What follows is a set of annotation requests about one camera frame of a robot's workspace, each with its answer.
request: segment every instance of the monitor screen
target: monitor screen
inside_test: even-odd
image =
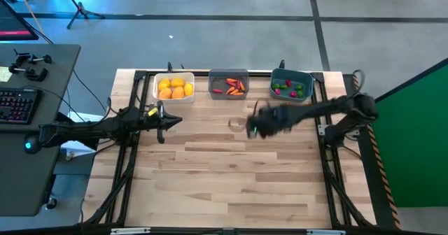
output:
[[[4,0],[0,0],[0,41],[37,40],[31,27]]]

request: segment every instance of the desk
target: desk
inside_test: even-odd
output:
[[[79,45],[1,43],[0,66],[10,66],[15,61],[13,49],[38,57],[49,54],[53,64],[42,63],[49,71],[43,82],[29,81],[19,73],[13,74],[7,83],[0,82],[0,87],[33,85],[64,96],[81,49]],[[52,122],[60,104],[61,99],[43,92],[31,124],[0,124],[0,216],[36,215],[42,206],[59,148],[45,148],[28,155],[23,150],[23,141],[28,131],[39,130],[40,124]]]
[[[117,71],[111,93],[114,109],[128,105],[134,72]],[[346,93],[340,72],[324,72],[324,77],[329,99]],[[214,101],[208,78],[195,77],[193,104],[165,106],[167,113],[183,117],[166,132],[166,143],[157,142],[155,131],[140,135],[125,225],[331,227],[314,119],[266,140],[248,140],[245,132],[228,128],[229,118],[245,118],[257,99],[270,97],[269,86],[269,78],[250,78],[246,100]],[[155,101],[151,91],[147,100]],[[342,117],[333,115],[332,120],[336,123]],[[358,151],[356,143],[346,141],[346,145]],[[83,204],[85,217],[110,192],[117,156],[118,147],[96,156]],[[339,158],[347,194],[375,223],[362,161],[343,149]],[[340,201],[337,197],[335,201],[342,217]],[[119,208],[120,204],[115,206],[115,213]]]

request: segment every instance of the green backdrop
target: green backdrop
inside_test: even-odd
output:
[[[373,128],[397,207],[448,206],[448,64],[436,69],[377,102]]]

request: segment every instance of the teal container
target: teal container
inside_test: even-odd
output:
[[[272,86],[275,84],[285,85],[287,80],[291,80],[291,86],[287,90],[280,90],[280,95],[275,94]],[[302,102],[308,99],[313,94],[314,79],[309,73],[301,71],[291,71],[285,69],[285,61],[281,60],[279,68],[272,71],[271,85],[269,93],[275,99],[283,99],[295,102]],[[303,86],[303,96],[300,98],[290,97],[289,94],[295,91],[294,88],[298,85]]]

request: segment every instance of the black keyboard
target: black keyboard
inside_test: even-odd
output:
[[[29,124],[42,91],[0,87],[0,124]]]

